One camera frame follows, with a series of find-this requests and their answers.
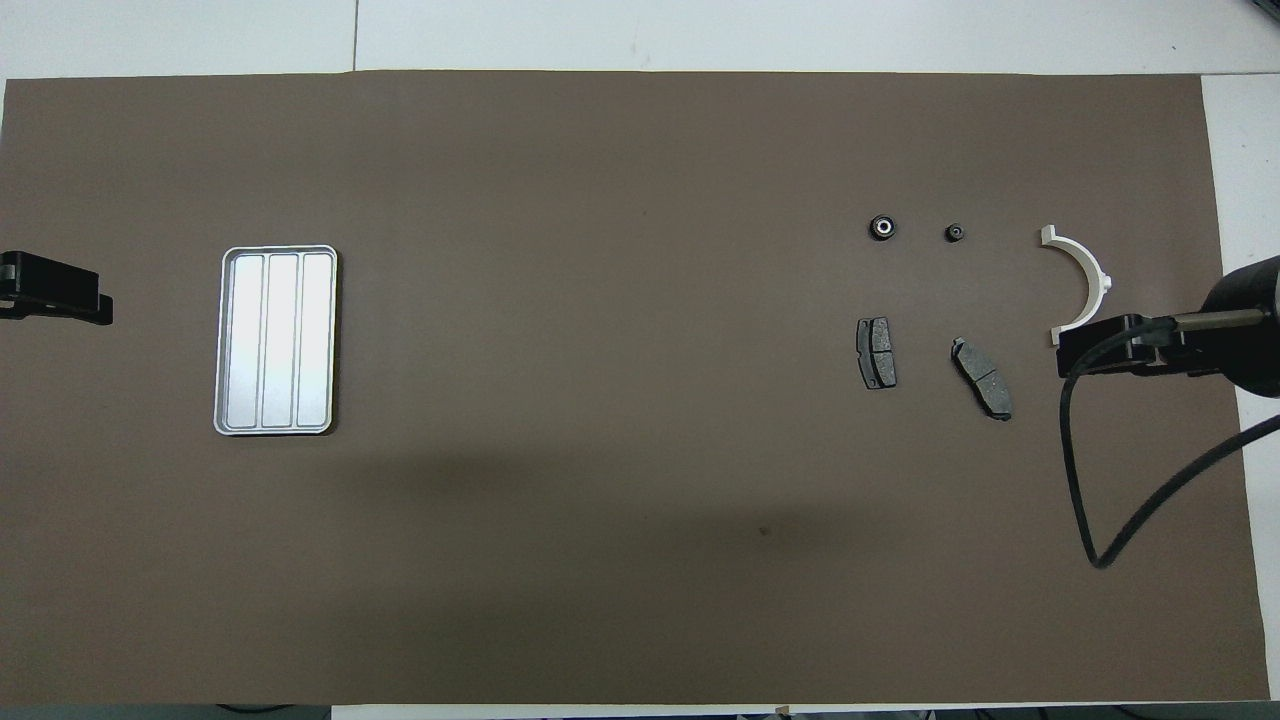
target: white table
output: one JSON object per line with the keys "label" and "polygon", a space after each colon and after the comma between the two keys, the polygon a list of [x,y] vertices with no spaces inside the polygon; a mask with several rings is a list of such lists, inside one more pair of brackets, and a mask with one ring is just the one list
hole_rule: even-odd
{"label": "white table", "polygon": [[[1247,0],[0,0],[0,79],[413,68],[1202,74],[1224,269],[1280,254],[1280,23]],[[1280,413],[1280,401],[1238,396],[1242,425]],[[1280,698],[1280,437],[1247,448],[1244,465]],[[792,698],[776,700],[353,706],[334,717],[760,714]]]}

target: black cable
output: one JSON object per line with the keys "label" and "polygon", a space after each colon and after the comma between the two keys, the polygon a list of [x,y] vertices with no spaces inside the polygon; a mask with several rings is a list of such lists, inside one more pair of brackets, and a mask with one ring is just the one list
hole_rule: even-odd
{"label": "black cable", "polygon": [[236,707],[234,705],[221,705],[218,707],[228,712],[236,712],[238,715],[262,715],[264,712],[275,712],[276,710],[284,710],[285,707],[294,707],[293,705],[268,705],[264,707]]}
{"label": "black cable", "polygon": [[[1149,715],[1139,715],[1139,714],[1129,710],[1128,707],[1125,707],[1123,705],[1112,705],[1111,708],[1116,710],[1119,712],[1123,712],[1124,715],[1128,715],[1129,717],[1133,717],[1133,720],[1166,720],[1164,717],[1152,717]],[[1185,717],[1185,719],[1179,717],[1178,720],[1193,720],[1193,719],[1192,717]]]}
{"label": "black cable", "polygon": [[1172,332],[1175,328],[1176,322],[1172,318],[1155,318],[1129,328],[1128,331],[1116,333],[1094,345],[1084,355],[1082,355],[1080,359],[1071,366],[1071,372],[1068,373],[1066,382],[1062,383],[1062,396],[1057,407],[1059,430],[1062,436],[1062,465],[1066,469],[1066,484],[1071,492],[1071,507],[1075,510],[1075,525],[1080,530],[1080,542],[1084,544],[1084,555],[1089,559],[1089,564],[1100,570],[1110,568],[1111,564],[1115,562],[1116,556],[1120,555],[1120,551],[1124,550],[1126,544],[1129,544],[1129,541],[1133,539],[1133,536],[1138,532],[1138,529],[1151,519],[1156,510],[1160,510],[1160,506],[1164,505],[1165,501],[1181,489],[1183,486],[1196,479],[1197,475],[1213,466],[1213,464],[1219,460],[1222,460],[1245,445],[1280,430],[1280,415],[1276,415],[1275,418],[1263,420],[1247,430],[1226,438],[1225,441],[1211,447],[1196,460],[1188,462],[1185,468],[1174,473],[1171,478],[1165,480],[1165,484],[1160,486],[1156,492],[1151,493],[1151,497],[1148,497],[1147,501],[1138,507],[1133,516],[1129,518],[1129,521],[1124,524],[1115,539],[1111,541],[1111,544],[1107,546],[1107,550],[1098,556],[1098,552],[1093,546],[1093,536],[1089,533],[1089,519],[1084,514],[1084,498],[1080,496],[1080,478],[1075,469],[1075,448],[1071,445],[1071,393],[1075,391],[1075,383],[1080,380],[1080,377],[1107,352],[1111,352],[1137,337],[1158,337]]}

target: white plastic part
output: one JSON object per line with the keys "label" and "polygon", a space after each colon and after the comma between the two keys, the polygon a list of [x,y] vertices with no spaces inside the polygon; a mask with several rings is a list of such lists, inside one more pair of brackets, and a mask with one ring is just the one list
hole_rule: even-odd
{"label": "white plastic part", "polygon": [[1097,315],[1098,307],[1102,307],[1102,297],[1111,290],[1111,275],[1102,272],[1102,265],[1098,265],[1098,259],[1089,252],[1089,249],[1075,242],[1069,237],[1061,237],[1053,225],[1044,225],[1041,228],[1041,245],[1044,247],[1056,247],[1062,252],[1066,252],[1075,261],[1080,264],[1084,270],[1084,277],[1089,281],[1089,299],[1084,304],[1084,310],[1076,315],[1074,320],[1065,325],[1057,325],[1056,328],[1050,328],[1048,336],[1053,341],[1053,346],[1057,346],[1057,336],[1064,331],[1078,328],[1084,323],[1093,319]]}

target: black clamp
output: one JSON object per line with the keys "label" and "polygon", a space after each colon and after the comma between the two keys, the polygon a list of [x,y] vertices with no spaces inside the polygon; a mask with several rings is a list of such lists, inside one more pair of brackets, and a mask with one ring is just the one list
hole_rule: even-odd
{"label": "black clamp", "polygon": [[28,315],[74,318],[110,325],[114,305],[97,291],[97,273],[23,252],[0,252],[0,319],[20,320]]}

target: small black ring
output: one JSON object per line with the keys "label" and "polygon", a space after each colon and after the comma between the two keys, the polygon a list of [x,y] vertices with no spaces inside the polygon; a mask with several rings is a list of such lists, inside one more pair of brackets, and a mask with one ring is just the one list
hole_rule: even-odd
{"label": "small black ring", "polygon": [[890,218],[888,215],[876,215],[872,218],[872,223],[868,225],[868,229],[876,240],[888,240],[893,237],[893,232],[897,231],[897,223],[895,223],[893,218]]}

